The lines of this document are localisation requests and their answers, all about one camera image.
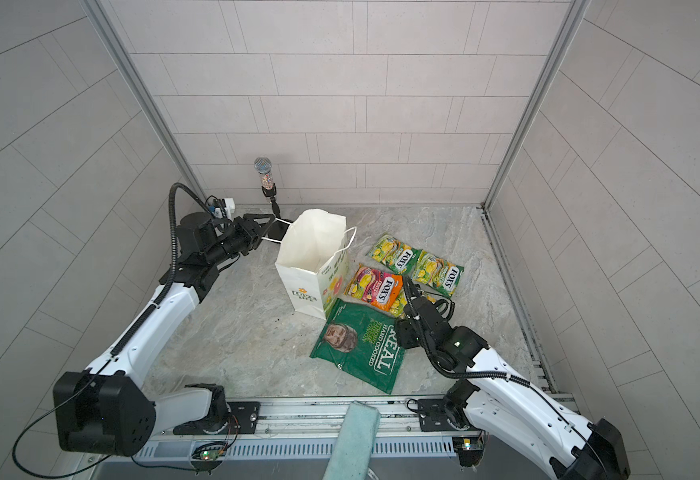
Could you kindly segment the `orange Fox's candy packet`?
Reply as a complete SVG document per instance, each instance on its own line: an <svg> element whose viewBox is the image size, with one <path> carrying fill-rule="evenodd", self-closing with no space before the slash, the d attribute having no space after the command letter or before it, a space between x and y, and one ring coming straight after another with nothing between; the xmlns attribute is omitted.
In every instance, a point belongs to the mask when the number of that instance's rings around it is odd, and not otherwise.
<svg viewBox="0 0 700 480"><path fill-rule="evenodd" d="M390 313L402 289L401 275L360 264L345 294L378 310Z"/></svg>

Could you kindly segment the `white paper bag green print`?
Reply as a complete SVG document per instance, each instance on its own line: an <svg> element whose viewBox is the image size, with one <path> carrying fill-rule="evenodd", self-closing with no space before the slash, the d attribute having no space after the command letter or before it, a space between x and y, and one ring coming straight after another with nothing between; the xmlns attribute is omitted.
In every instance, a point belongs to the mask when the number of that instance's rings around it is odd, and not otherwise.
<svg viewBox="0 0 700 480"><path fill-rule="evenodd" d="M344 291L357 229L344 216L321 209L308 209L294 221L277 219L275 225L285 233L270 233L268 239L279 245L275 266L294 309L325 320Z"/></svg>

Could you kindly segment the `large dark green crisps bag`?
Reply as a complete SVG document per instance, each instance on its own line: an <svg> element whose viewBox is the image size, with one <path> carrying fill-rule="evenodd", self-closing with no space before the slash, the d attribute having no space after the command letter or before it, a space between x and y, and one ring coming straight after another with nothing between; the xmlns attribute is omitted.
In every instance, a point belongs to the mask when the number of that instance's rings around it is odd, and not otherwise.
<svg viewBox="0 0 700 480"><path fill-rule="evenodd" d="M338 299L310 357L391 394L405 356L395 323L372 307Z"/></svg>

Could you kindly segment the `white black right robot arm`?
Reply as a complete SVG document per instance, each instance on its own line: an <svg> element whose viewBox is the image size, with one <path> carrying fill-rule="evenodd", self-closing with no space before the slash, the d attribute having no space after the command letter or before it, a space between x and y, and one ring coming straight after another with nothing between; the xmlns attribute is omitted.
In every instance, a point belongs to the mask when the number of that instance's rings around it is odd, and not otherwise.
<svg viewBox="0 0 700 480"><path fill-rule="evenodd" d="M522 377L489 343L449 322L449 301L432 303L404 278L400 346L420 347L434 369L454 380L443 413L458 428L497 437L551 479L626 479L631 474L619 429L591 422Z"/></svg>

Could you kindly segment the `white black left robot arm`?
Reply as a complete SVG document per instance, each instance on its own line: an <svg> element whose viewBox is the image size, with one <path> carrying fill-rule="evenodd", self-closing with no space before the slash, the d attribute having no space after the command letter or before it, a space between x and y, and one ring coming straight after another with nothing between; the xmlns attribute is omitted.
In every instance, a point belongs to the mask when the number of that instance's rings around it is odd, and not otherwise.
<svg viewBox="0 0 700 480"><path fill-rule="evenodd" d="M149 399L142 387L168 340L219 274L263 241L281 241L288 225L274 214L219 219L201 212L175 224L172 262L148 305L86 369L67 372L56 383L60 447L132 457L157 432L214 434L228 429L231 413L220 385L191 384L157 400Z"/></svg>

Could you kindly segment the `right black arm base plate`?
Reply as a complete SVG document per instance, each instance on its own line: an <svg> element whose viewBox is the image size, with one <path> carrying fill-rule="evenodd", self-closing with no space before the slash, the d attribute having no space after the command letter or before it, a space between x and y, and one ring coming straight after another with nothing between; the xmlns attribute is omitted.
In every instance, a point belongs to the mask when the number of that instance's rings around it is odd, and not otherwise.
<svg viewBox="0 0 700 480"><path fill-rule="evenodd" d="M423 432L478 431L464 409L446 397L409 399L407 408L418 417Z"/></svg>

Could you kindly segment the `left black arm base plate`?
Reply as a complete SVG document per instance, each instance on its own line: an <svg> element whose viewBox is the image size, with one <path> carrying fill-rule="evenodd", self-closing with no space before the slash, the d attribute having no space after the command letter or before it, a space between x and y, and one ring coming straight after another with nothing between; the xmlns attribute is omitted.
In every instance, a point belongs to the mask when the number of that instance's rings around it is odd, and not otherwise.
<svg viewBox="0 0 700 480"><path fill-rule="evenodd" d="M234 436L254 434L257 429L262 404L256 401L233 401L227 404L225 415L215 407L201 420L191 421L175 427L175 435L222 435Z"/></svg>

